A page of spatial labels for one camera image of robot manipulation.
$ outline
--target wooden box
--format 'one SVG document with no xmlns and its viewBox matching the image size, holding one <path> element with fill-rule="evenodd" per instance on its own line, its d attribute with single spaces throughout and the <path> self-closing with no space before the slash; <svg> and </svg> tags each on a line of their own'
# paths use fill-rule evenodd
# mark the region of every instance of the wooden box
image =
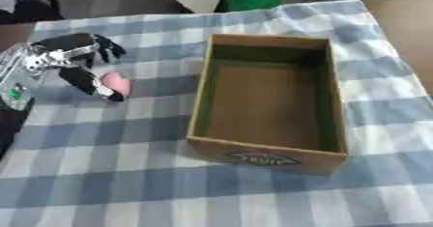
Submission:
<svg viewBox="0 0 433 227">
<path fill-rule="evenodd" d="M 188 142 L 219 161 L 331 172 L 347 155 L 330 42 L 212 35 Z"/>
</svg>

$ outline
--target box label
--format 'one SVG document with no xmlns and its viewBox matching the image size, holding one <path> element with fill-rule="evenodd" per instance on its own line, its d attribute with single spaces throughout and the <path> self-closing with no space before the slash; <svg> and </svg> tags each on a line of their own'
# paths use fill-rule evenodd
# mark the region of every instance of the box label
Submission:
<svg viewBox="0 0 433 227">
<path fill-rule="evenodd" d="M 259 166 L 282 166 L 301 164 L 299 161 L 288 156 L 252 153 L 249 151 L 230 153 L 227 155 L 238 160 L 242 160 L 244 162 L 252 163 Z"/>
</svg>

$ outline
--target pink ball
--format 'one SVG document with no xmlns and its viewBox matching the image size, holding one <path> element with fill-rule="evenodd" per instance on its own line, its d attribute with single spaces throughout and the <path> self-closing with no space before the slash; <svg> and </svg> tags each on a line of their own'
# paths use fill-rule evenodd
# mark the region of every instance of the pink ball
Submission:
<svg viewBox="0 0 433 227">
<path fill-rule="evenodd" d="M 130 94 L 130 81 L 122 78 L 118 72 L 108 72 L 101 76 L 101 83 L 115 91 L 120 92 L 124 97 Z"/>
</svg>

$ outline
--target plaid fabric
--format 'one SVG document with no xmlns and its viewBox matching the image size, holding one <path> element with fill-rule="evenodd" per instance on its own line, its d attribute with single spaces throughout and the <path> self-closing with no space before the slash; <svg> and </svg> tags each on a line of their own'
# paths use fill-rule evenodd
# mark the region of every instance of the plaid fabric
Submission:
<svg viewBox="0 0 433 227">
<path fill-rule="evenodd" d="M 1 162 L 1 226 L 433 224 L 433 105 L 361 1 L 43 22 L 33 40 L 75 32 L 128 50 L 95 72 L 121 72 L 131 96 L 114 104 L 49 74 Z M 188 157 L 212 33 L 331 38 L 352 157 L 330 176 Z"/>
</svg>

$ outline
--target person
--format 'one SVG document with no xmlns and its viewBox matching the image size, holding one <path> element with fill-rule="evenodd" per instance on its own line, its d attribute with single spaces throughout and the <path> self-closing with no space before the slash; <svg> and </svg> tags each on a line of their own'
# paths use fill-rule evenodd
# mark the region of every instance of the person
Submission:
<svg viewBox="0 0 433 227">
<path fill-rule="evenodd" d="M 0 24 L 63 19 L 58 0 L 0 0 Z"/>
</svg>

